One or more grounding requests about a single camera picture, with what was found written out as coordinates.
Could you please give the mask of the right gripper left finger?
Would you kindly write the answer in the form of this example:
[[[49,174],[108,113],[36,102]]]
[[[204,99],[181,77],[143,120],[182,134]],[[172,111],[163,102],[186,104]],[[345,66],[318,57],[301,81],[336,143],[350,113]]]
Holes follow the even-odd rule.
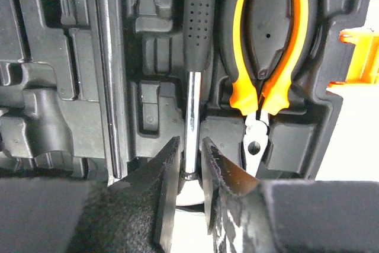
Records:
[[[2,252],[169,252],[180,166],[173,137],[107,185],[53,177],[1,179]]]

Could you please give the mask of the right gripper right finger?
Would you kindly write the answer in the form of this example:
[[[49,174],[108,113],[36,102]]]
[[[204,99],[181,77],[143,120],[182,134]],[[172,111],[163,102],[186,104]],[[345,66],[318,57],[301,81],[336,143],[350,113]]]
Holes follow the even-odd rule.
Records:
[[[258,180],[209,138],[201,152],[215,252],[377,252],[378,183]]]

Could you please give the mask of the orange handled pliers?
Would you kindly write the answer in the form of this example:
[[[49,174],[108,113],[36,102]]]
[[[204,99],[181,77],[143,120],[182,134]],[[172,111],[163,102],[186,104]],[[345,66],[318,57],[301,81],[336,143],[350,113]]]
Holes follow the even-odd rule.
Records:
[[[269,118],[290,105],[296,65],[310,50],[317,0],[221,0],[219,46],[232,83],[230,106],[245,117],[245,169],[256,175]]]

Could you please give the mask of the black plastic tool case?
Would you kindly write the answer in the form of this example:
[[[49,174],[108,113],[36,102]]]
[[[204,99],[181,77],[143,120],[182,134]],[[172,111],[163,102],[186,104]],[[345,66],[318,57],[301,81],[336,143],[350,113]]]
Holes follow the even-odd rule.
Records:
[[[216,0],[202,74],[200,135],[245,168],[245,117],[230,106]],[[320,4],[313,41],[296,65],[290,105],[269,118],[258,178],[313,179],[327,104],[316,90]],[[184,0],[1,0],[1,172],[112,181],[153,159],[173,137],[183,160],[188,72]],[[344,32],[355,42],[353,32]],[[369,82],[356,70],[346,84]]]

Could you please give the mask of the steel claw hammer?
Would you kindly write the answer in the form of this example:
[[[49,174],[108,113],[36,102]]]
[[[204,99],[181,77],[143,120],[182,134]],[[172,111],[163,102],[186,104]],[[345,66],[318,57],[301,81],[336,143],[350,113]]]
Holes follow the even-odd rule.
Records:
[[[181,185],[176,198],[178,206],[192,206],[204,201],[197,172],[201,83],[202,74],[209,65],[215,6],[216,0],[184,0],[183,54],[188,86]]]

